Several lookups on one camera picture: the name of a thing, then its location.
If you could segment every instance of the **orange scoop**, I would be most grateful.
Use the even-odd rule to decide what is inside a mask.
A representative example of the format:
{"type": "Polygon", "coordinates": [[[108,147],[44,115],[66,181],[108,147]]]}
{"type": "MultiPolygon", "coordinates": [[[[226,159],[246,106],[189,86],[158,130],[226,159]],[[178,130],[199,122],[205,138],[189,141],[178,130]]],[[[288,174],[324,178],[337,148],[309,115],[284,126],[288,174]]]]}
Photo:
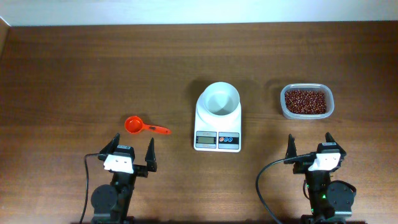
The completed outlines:
{"type": "Polygon", "coordinates": [[[126,128],[126,131],[128,131],[131,134],[138,134],[143,129],[153,131],[153,132],[159,133],[159,134],[171,134],[172,133],[167,128],[144,124],[144,122],[142,122],[141,118],[139,118],[137,116],[129,117],[126,120],[126,122],[124,122],[124,127],[126,128]]]}

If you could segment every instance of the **red bean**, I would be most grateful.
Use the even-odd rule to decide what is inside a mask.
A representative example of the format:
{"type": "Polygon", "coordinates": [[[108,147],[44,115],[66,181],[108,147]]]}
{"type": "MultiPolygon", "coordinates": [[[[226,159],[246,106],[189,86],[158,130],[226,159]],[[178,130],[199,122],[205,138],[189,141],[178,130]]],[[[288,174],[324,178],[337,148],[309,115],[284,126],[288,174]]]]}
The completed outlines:
{"type": "Polygon", "coordinates": [[[297,114],[326,113],[325,94],[320,91],[294,90],[285,93],[287,109],[297,114]]]}

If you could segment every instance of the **plastic container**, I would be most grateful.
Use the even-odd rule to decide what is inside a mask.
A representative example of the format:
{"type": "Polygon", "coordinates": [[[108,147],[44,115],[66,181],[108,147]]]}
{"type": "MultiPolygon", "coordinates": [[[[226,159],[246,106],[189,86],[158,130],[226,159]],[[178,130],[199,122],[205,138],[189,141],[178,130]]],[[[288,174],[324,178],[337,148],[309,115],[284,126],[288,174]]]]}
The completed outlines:
{"type": "Polygon", "coordinates": [[[333,110],[335,110],[335,102],[333,101],[333,95],[330,89],[322,84],[315,83],[296,83],[285,86],[285,88],[280,93],[280,105],[282,106],[282,111],[287,119],[323,119],[329,117],[333,110]],[[286,108],[285,93],[287,91],[293,90],[312,90],[321,91],[325,94],[326,101],[326,113],[324,114],[296,114],[290,112],[286,108]]]}

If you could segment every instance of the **black cable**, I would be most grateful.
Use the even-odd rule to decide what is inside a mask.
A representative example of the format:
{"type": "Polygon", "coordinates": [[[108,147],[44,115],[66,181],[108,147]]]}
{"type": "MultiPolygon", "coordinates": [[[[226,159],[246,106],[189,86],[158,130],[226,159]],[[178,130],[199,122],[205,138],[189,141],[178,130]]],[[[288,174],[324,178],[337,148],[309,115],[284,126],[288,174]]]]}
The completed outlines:
{"type": "Polygon", "coordinates": [[[92,153],[92,154],[87,154],[85,155],[85,167],[86,167],[86,200],[85,200],[85,206],[83,207],[83,213],[81,214],[80,222],[79,224],[82,223],[83,218],[85,217],[86,213],[86,207],[87,207],[87,200],[88,200],[88,167],[87,167],[87,157],[91,156],[101,156],[103,154],[100,153],[92,153]]]}
{"type": "Polygon", "coordinates": [[[304,183],[303,183],[303,193],[304,193],[304,196],[305,196],[308,200],[310,200],[310,198],[307,196],[307,191],[305,190],[306,183],[307,183],[307,180],[304,180],[304,183]]]}
{"type": "Polygon", "coordinates": [[[269,212],[269,214],[271,215],[271,217],[272,217],[272,218],[275,220],[275,222],[277,222],[278,224],[283,224],[283,223],[282,223],[282,222],[275,216],[275,214],[269,209],[268,205],[266,204],[266,202],[264,201],[263,197],[261,196],[260,189],[259,189],[259,179],[260,179],[260,176],[261,176],[261,174],[262,174],[266,169],[268,169],[268,168],[269,168],[270,166],[272,166],[272,165],[278,164],[278,163],[280,163],[280,162],[291,161],[291,160],[294,160],[294,159],[298,159],[298,158],[302,158],[302,157],[308,157],[308,156],[312,156],[312,155],[311,155],[311,154],[304,154],[304,155],[301,155],[301,156],[296,156],[296,157],[292,157],[292,158],[288,158],[288,159],[279,159],[278,161],[274,161],[274,162],[271,162],[270,164],[266,165],[264,168],[262,168],[262,170],[260,171],[260,173],[257,175],[257,178],[256,178],[256,190],[257,190],[257,194],[259,195],[260,201],[261,201],[261,203],[263,204],[263,206],[266,208],[266,210],[269,212]]]}

